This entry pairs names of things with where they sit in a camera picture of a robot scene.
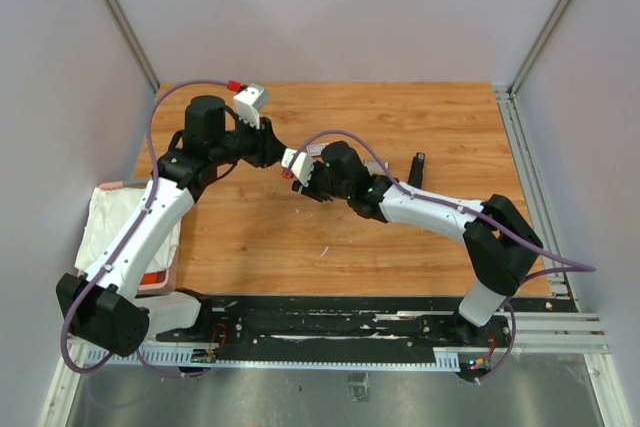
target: wooden table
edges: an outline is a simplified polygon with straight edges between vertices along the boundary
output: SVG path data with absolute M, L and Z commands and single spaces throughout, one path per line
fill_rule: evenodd
M 416 151 L 425 152 L 425 190 L 483 200 L 500 193 L 526 211 L 489 84 L 267 88 L 271 100 L 262 114 L 290 147 L 321 130 L 345 129 L 369 142 L 403 179 Z M 233 94 L 216 86 L 187 87 L 169 96 L 153 121 L 160 154 L 183 127 L 191 98 L 203 94 L 233 105 Z M 143 147 L 137 175 L 149 171 Z M 203 293 L 462 295 L 473 282 L 463 246 L 416 227 L 362 219 L 345 202 L 320 204 L 297 195 L 281 174 L 279 166 L 240 164 L 208 188 L 182 223 L 180 287 Z M 522 293 L 547 295 L 549 286 L 538 279 Z

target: white wall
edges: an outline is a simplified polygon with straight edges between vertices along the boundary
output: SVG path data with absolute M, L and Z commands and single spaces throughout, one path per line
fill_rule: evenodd
M 556 0 L 120 0 L 162 80 L 511 81 Z
M 598 312 L 640 425 L 640 9 L 576 0 L 519 96 L 566 253 Z
M 35 425 L 55 298 L 99 181 L 132 169 L 147 88 L 101 0 L 0 0 L 0 412 Z

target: gray floor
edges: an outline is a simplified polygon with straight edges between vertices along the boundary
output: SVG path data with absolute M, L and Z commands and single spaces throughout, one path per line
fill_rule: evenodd
M 451 373 L 371 372 L 368 380 L 369 398 L 358 401 L 344 371 L 221 369 L 162 380 L 107 366 L 81 381 L 67 427 L 603 425 L 579 355 L 514 357 L 482 387 Z

